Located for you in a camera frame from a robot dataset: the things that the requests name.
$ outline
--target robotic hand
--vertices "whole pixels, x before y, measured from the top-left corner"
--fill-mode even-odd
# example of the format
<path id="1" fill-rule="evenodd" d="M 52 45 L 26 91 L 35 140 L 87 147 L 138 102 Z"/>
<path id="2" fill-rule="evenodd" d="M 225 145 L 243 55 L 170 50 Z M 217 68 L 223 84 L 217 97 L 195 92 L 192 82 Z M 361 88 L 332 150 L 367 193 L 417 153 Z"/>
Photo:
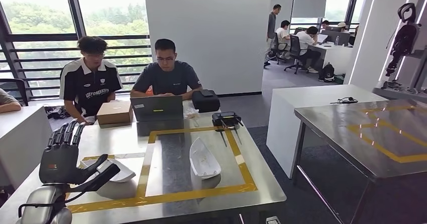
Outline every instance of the robotic hand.
<path id="1" fill-rule="evenodd" d="M 84 123 L 80 124 L 73 137 L 76 124 L 77 119 L 74 119 L 52 133 L 40 163 L 39 178 L 43 185 L 19 207 L 17 224 L 71 224 L 72 214 L 65 204 L 88 191 L 97 191 L 120 171 L 115 164 L 101 166 L 107 160 L 107 154 L 85 169 L 76 167 L 80 136 L 85 127 Z M 97 170 L 100 174 L 86 182 Z M 70 184 L 79 186 L 70 188 Z M 65 200 L 65 194 L 70 192 L 81 193 Z"/>

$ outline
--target backpack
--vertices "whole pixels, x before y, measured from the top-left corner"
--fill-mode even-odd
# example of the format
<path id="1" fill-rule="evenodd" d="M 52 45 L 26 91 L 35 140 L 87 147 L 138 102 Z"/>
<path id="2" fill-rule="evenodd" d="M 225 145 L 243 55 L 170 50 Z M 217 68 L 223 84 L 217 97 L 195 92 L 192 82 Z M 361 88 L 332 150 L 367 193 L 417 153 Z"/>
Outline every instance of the backpack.
<path id="1" fill-rule="evenodd" d="M 333 82 L 334 81 L 334 67 L 328 62 L 325 67 L 319 72 L 319 81 L 321 82 Z"/>

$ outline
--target dark gray t-shirt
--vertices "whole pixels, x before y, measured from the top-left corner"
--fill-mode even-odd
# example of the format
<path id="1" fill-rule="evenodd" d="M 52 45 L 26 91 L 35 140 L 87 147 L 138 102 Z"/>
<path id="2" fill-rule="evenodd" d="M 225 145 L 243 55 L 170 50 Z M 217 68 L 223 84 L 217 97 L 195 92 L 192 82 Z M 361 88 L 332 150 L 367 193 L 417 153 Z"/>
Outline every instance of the dark gray t-shirt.
<path id="1" fill-rule="evenodd" d="M 200 80 L 193 67 L 182 61 L 175 61 L 173 71 L 163 71 L 157 62 L 149 64 L 139 76 L 133 89 L 146 92 L 153 86 L 154 95 L 172 93 L 181 95 L 191 89 L 201 87 Z"/>
<path id="2" fill-rule="evenodd" d="M 269 39 L 274 39 L 274 28 L 276 27 L 276 15 L 271 12 L 268 15 L 268 29 L 267 35 Z"/>

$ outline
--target white pillar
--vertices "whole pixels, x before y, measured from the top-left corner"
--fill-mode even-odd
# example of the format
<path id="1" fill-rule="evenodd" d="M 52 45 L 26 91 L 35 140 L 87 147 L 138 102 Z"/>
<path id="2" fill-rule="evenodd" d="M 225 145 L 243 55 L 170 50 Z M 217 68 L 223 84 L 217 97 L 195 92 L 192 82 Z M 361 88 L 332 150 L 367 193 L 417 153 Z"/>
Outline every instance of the white pillar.
<path id="1" fill-rule="evenodd" d="M 365 1 L 345 84 L 368 91 L 377 85 L 385 65 L 391 60 L 388 58 L 390 46 L 400 25 L 397 9 L 406 2 L 416 4 L 418 0 Z"/>

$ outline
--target black and white polo shirt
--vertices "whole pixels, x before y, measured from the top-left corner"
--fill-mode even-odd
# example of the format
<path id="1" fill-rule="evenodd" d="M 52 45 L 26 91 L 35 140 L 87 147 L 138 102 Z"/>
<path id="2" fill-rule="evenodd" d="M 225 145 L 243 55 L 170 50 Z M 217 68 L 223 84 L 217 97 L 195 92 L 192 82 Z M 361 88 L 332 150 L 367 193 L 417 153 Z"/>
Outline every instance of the black and white polo shirt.
<path id="1" fill-rule="evenodd" d="M 59 98 L 74 101 L 84 116 L 95 116 L 110 93 L 123 88 L 114 64 L 102 60 L 97 71 L 91 71 L 83 58 L 64 66 L 61 71 Z"/>

